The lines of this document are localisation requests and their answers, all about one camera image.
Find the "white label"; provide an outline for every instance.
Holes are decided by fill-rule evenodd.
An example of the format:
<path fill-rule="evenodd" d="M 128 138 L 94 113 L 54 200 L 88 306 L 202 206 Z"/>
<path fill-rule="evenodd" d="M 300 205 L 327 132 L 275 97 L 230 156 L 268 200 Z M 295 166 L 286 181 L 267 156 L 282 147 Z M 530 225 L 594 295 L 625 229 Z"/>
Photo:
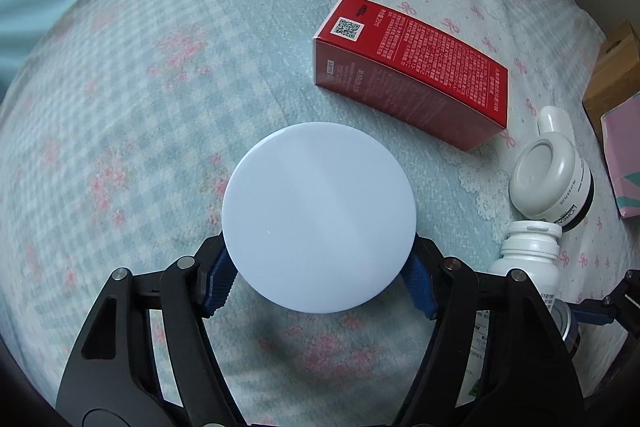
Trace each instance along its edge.
<path fill-rule="evenodd" d="M 540 293 L 542 300 L 545 301 L 546 309 L 551 311 L 556 300 L 556 290 L 558 288 L 551 284 L 536 284 L 536 289 Z"/>
<path fill-rule="evenodd" d="M 338 35 L 350 41 L 357 41 L 364 24 L 340 17 L 334 25 L 334 29 L 331 30 L 333 35 Z"/>
<path fill-rule="evenodd" d="M 456 406 L 476 399 L 480 385 L 480 377 L 482 376 L 482 365 L 484 364 L 484 352 L 486 351 L 486 338 L 488 333 L 489 311 L 476 312 L 476 326 L 471 339 L 471 349 L 469 350 L 469 358 L 466 361 L 465 376 L 462 380 Z"/>

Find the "blue gripper pad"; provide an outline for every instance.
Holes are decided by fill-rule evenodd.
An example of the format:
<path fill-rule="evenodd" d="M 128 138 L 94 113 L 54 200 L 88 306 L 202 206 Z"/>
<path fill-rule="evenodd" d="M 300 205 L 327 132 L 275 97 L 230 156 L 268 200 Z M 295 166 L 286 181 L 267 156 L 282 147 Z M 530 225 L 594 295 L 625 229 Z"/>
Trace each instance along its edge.
<path fill-rule="evenodd" d="M 207 314 L 213 315 L 214 311 L 225 305 L 237 274 L 238 268 L 231 261 L 225 248 L 220 252 L 220 256 L 207 277 L 207 294 L 202 301 L 202 307 Z"/>
<path fill-rule="evenodd" d="M 424 316 L 432 319 L 438 311 L 436 299 L 433 296 L 433 284 L 431 275 L 415 254 L 410 254 L 400 271 L 402 280 L 416 309 Z"/>

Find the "red cardboard box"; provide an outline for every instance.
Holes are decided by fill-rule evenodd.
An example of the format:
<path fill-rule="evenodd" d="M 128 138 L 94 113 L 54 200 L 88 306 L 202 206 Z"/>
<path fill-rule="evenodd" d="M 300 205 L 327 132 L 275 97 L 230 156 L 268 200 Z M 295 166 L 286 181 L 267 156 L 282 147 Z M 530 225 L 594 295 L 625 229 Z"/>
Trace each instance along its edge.
<path fill-rule="evenodd" d="M 340 0 L 314 36 L 317 86 L 468 151 L 507 127 L 508 72 L 402 12 Z"/>

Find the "plastic packaging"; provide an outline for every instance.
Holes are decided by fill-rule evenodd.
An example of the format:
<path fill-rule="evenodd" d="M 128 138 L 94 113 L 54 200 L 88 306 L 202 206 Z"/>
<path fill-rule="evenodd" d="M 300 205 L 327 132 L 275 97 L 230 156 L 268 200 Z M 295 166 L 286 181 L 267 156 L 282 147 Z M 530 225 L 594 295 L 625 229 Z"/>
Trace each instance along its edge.
<path fill-rule="evenodd" d="M 509 182 L 513 205 L 529 219 L 549 221 L 571 230 L 593 201 L 593 178 L 575 148 L 569 115 L 543 107 L 538 118 L 543 132 L 516 160 Z"/>
<path fill-rule="evenodd" d="M 551 311 L 560 282 L 557 262 L 562 228 L 546 221 L 514 221 L 507 227 L 506 235 L 502 242 L 502 257 L 487 272 L 507 275 L 513 268 L 524 270 Z M 479 311 L 457 405 L 470 402 L 478 393 L 488 328 L 489 312 Z"/>

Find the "checkered fabric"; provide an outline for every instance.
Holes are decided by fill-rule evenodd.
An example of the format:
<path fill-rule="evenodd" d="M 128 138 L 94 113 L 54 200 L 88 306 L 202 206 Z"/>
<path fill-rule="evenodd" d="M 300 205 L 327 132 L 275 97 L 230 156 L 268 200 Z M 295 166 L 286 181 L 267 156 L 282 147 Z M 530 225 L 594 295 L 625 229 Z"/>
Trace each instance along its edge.
<path fill-rule="evenodd" d="M 462 153 L 319 89 L 311 37 L 337 0 L 79 0 L 38 44 L 0 108 L 0 332 L 54 401 L 66 358 L 110 272 L 163 269 L 220 231 L 226 182 L 258 140 L 303 121 L 354 126 L 384 144 L 414 189 L 418 233 L 475 269 L 518 216 L 508 173 L 537 110 L 564 107 L 595 196 L 561 242 L 561 298 L 600 297 L 638 265 L 580 107 L 602 33 L 572 0 L 374 0 L 442 28 L 510 70 L 508 130 Z M 241 278 L 207 321 L 249 422 L 375 425 L 400 406 L 432 324 L 402 284 L 349 312 L 305 315 Z M 172 382 L 161 320 L 159 375 Z M 585 393 L 623 341 L 585 328 Z"/>

